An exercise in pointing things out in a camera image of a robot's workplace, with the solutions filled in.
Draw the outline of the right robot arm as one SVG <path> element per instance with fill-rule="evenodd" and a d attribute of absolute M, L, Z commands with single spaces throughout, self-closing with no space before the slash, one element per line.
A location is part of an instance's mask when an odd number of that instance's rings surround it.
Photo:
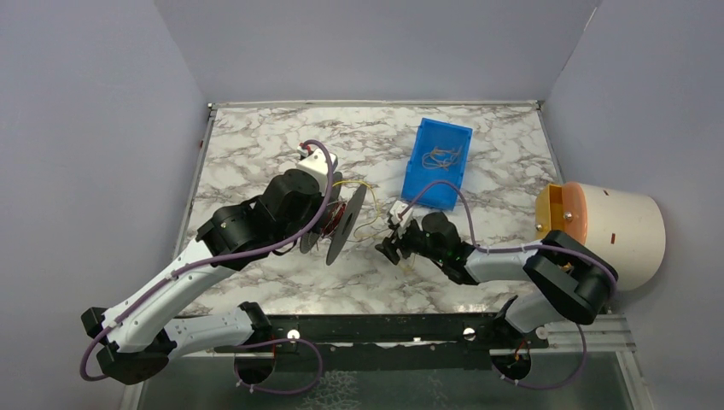
<path fill-rule="evenodd" d="M 590 325 L 616 293 L 616 270 L 564 231 L 517 247 L 478 248 L 465 242 L 442 212 L 421 220 L 391 218 L 389 226 L 391 234 L 376 249 L 394 265 L 418 255 L 455 284 L 533 284 L 534 291 L 513 296 L 497 313 L 496 330 L 505 335 L 527 335 L 563 320 Z"/>

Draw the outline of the grey perforated cable spool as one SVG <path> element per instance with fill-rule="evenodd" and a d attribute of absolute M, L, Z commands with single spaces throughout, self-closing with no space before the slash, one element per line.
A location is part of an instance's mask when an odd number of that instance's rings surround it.
<path fill-rule="evenodd" d="M 333 182 L 334 186 L 342 187 L 343 174 L 341 172 L 334 172 Z M 330 266 L 341 253 L 347 240 L 349 239 L 355 223 L 359 217 L 362 205 L 365 200 L 367 188 L 363 185 L 358 184 L 357 189 L 354 191 L 350 199 L 342 199 L 342 216 L 339 219 L 339 224 L 336 229 L 326 237 L 317 237 L 309 232 L 305 233 L 300 239 L 300 252 L 302 254 L 309 253 L 321 239 L 329 239 L 330 245 L 327 251 L 325 263 Z"/>

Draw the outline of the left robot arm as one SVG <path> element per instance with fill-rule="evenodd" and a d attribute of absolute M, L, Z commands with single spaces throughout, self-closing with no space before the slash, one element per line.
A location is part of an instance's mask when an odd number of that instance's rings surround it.
<path fill-rule="evenodd" d="M 132 296 L 109 308 L 87 309 L 81 320 L 93 340 L 81 360 L 82 379 L 93 380 L 87 372 L 92 355 L 101 371 L 96 380 L 132 385 L 187 354 L 269 337 L 271 324 L 256 302 L 215 315 L 180 312 L 214 285 L 314 229 L 335 198 L 334 177 L 300 169 L 274 177 L 262 194 L 219 208 L 196 239 Z"/>

